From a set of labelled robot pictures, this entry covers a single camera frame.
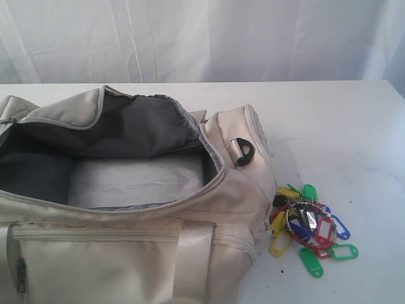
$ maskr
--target white backdrop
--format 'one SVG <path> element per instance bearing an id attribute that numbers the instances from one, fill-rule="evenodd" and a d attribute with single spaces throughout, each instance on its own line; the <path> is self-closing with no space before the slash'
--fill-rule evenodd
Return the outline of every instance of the white backdrop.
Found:
<path id="1" fill-rule="evenodd" d="M 388 79 L 404 0 L 0 0 L 0 83 Z"/>

